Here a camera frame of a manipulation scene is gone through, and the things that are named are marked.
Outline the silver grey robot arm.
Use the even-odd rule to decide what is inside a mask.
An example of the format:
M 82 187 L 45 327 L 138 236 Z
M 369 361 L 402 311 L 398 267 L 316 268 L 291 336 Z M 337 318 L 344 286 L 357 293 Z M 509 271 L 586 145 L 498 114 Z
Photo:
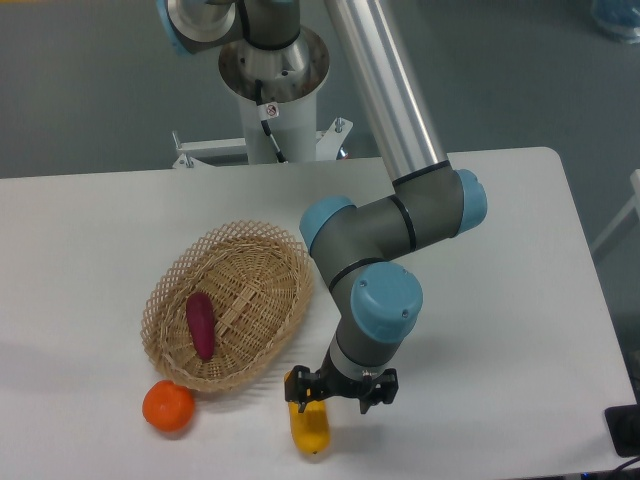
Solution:
M 239 101 L 251 163 L 314 161 L 315 95 L 330 60 L 301 22 L 296 1 L 160 1 L 172 46 L 193 55 L 220 51 L 218 68 Z M 310 206 L 300 231 L 341 315 L 318 370 L 292 369 L 288 402 L 305 409 L 330 397 L 362 411 L 391 403 L 390 361 L 423 303 L 401 256 L 478 226 L 487 213 L 482 184 L 456 170 L 441 149 L 386 1 L 330 1 L 331 22 L 350 62 L 393 193 L 364 206 L 343 196 Z

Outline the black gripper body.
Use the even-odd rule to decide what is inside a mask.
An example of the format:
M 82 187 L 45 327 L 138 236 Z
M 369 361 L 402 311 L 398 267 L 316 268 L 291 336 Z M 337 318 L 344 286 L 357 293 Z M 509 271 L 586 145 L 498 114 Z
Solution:
M 314 388 L 314 400 L 322 401 L 332 397 L 363 399 L 373 388 L 373 377 L 362 375 L 353 380 L 335 369 L 319 369 L 319 384 Z

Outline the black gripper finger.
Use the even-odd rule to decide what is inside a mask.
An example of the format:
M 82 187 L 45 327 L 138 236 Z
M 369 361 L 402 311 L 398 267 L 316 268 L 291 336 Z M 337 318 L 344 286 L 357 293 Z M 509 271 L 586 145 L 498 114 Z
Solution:
M 360 413 L 365 415 L 371 407 L 380 403 L 392 404 L 398 390 L 397 371 L 394 368 L 385 369 L 376 378 L 373 378 L 371 374 L 365 374 L 358 387 Z
M 308 367 L 296 365 L 284 381 L 285 400 L 304 413 L 309 403 L 320 399 L 320 376 Z

